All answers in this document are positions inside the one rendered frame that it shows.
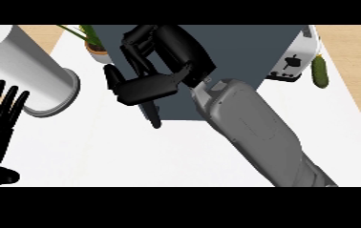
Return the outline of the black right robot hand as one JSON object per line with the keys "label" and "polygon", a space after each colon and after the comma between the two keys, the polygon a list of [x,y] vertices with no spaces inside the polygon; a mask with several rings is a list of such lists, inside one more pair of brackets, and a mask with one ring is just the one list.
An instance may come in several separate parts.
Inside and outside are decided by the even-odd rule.
{"label": "black right robot hand", "polygon": [[124,33],[119,50],[137,78],[127,80],[118,69],[106,64],[106,88],[116,101],[140,105],[152,127],[161,127],[153,100],[177,93],[183,83],[193,88],[215,65],[193,37],[177,25],[137,25]]}

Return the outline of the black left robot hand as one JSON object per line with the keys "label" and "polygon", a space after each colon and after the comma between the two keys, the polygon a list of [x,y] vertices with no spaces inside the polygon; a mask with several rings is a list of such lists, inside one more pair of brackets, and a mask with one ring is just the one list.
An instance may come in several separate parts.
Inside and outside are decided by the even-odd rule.
{"label": "black left robot hand", "polygon": [[[0,96],[2,95],[5,81],[0,80]],[[17,92],[17,86],[8,88],[4,94],[4,99],[0,102],[0,162],[2,161],[10,139],[14,131],[14,124],[23,108],[29,92],[23,91],[19,96],[14,96]]]}

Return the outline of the flat dark grey door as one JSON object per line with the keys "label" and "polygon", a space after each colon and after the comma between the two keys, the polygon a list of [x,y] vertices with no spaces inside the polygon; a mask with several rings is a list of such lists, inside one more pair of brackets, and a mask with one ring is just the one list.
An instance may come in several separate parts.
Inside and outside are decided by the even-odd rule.
{"label": "flat dark grey door", "polygon": [[[178,25],[205,49],[217,69],[209,73],[211,83],[224,78],[243,81],[257,89],[285,53],[294,37],[306,25]],[[115,68],[125,79],[135,72],[119,51],[122,34],[135,25],[93,25],[94,32]],[[152,52],[149,61],[159,73],[168,74],[159,56]],[[161,120],[202,120],[195,110],[189,88],[180,84],[177,94],[155,100]]]}

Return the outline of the large white cylinder container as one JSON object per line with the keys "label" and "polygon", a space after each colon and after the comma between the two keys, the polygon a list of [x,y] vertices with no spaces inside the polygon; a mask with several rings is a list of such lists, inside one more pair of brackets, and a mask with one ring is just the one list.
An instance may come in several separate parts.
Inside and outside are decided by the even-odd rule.
{"label": "large white cylinder container", "polygon": [[0,25],[0,79],[29,92],[23,111],[35,117],[58,114],[75,101],[75,72],[58,66],[17,25]]}

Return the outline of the green plant in white pot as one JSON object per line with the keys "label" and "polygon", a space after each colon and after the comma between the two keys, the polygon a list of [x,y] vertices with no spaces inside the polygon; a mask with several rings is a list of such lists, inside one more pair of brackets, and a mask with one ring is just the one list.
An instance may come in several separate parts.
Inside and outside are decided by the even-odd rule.
{"label": "green plant in white pot", "polygon": [[78,32],[72,31],[69,28],[66,28],[63,25],[60,25],[60,28],[67,31],[70,34],[73,34],[82,41],[84,41],[84,47],[88,51],[93,59],[101,63],[101,64],[110,64],[110,58],[104,51],[100,39],[94,33],[94,30],[90,25],[79,25],[78,26]]}

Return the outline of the white toaster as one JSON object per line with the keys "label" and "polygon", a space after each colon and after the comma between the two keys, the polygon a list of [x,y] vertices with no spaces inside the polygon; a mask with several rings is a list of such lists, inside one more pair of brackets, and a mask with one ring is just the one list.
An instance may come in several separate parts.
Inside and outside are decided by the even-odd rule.
{"label": "white toaster", "polygon": [[307,25],[298,32],[286,50],[266,75],[267,79],[294,82],[319,52],[320,42],[316,26]]}

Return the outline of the green cucumber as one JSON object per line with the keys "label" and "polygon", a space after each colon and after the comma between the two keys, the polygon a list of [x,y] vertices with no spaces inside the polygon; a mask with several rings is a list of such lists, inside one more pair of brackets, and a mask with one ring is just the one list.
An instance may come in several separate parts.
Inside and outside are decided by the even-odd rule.
{"label": "green cucumber", "polygon": [[317,55],[311,61],[311,80],[320,89],[328,86],[326,67],[320,55]]}

